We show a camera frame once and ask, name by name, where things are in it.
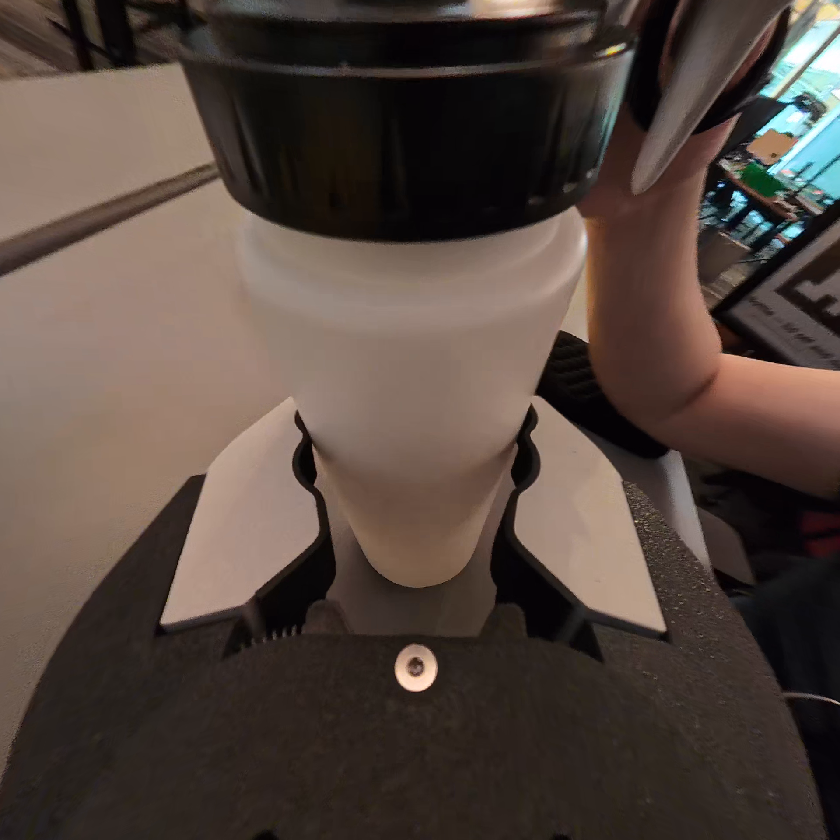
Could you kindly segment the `black bottle lid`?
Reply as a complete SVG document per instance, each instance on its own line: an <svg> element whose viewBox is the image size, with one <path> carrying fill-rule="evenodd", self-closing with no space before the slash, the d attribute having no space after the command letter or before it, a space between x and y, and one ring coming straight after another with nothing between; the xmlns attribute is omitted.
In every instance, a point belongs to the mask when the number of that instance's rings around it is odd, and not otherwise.
<svg viewBox="0 0 840 840"><path fill-rule="evenodd" d="M434 242L593 187L636 38L603 2L207 2L179 60L231 197L324 237Z"/></svg>

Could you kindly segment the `person's right hand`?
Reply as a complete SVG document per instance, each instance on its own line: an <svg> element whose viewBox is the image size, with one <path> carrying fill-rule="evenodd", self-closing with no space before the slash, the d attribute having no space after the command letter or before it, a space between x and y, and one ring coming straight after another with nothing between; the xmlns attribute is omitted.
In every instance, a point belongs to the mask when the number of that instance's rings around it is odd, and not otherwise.
<svg viewBox="0 0 840 840"><path fill-rule="evenodd" d="M735 120L694 134L656 183L636 194L632 176L647 138L626 112L616 122L595 186L578 205L586 220L616 221L687 194L697 198L707 169L725 144Z"/></svg>

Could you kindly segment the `black framed sign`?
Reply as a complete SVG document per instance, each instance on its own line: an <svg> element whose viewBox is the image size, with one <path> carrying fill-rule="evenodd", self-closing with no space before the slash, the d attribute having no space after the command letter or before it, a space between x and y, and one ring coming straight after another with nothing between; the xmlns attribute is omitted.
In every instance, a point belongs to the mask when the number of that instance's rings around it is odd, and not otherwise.
<svg viewBox="0 0 840 840"><path fill-rule="evenodd" d="M732 352L839 370L839 203L711 310Z"/></svg>

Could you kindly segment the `white plastic bottle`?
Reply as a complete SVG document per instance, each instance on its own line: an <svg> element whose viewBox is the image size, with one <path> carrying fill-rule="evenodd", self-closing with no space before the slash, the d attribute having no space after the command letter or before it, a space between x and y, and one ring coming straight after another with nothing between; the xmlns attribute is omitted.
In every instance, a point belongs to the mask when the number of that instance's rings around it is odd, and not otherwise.
<svg viewBox="0 0 840 840"><path fill-rule="evenodd" d="M389 581L428 587L466 567L585 249L575 208L429 244L243 216L254 320L355 538Z"/></svg>

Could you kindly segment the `dark workbench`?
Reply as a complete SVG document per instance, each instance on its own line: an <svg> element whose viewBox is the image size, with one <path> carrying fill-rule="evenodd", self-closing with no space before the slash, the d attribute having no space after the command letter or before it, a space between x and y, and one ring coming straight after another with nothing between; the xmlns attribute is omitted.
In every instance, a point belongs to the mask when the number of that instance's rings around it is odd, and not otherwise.
<svg viewBox="0 0 840 840"><path fill-rule="evenodd" d="M708 173L700 205L700 244L721 234L747 249L746 263L760 263L803 233L837 197L797 175L773 175L763 164L727 157Z"/></svg>

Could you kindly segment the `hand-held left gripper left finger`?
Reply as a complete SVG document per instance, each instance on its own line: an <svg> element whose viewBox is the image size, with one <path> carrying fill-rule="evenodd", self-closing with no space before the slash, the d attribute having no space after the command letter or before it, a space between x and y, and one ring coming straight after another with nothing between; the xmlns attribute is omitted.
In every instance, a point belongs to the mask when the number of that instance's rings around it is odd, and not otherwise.
<svg viewBox="0 0 840 840"><path fill-rule="evenodd" d="M252 637L301 628L336 563L312 440L291 398L209 467L161 615L181 632L225 618Z"/></svg>

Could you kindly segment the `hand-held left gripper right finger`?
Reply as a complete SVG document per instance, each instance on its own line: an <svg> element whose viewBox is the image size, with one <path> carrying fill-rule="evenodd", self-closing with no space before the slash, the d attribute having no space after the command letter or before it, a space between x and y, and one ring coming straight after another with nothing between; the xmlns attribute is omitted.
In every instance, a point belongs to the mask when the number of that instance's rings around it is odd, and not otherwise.
<svg viewBox="0 0 840 840"><path fill-rule="evenodd" d="M595 626L666 639L612 462L538 396L516 444L512 489L492 544L496 604L516 606L527 636L546 642L593 643Z"/></svg>

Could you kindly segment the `person's right forearm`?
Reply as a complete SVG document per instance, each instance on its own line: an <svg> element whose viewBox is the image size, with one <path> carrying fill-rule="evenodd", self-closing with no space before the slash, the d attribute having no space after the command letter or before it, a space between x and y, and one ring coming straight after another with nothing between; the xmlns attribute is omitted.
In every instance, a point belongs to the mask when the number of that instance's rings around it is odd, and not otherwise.
<svg viewBox="0 0 840 840"><path fill-rule="evenodd" d="M619 413L692 459L837 497L839 373L724 353L688 222L586 227L591 358Z"/></svg>

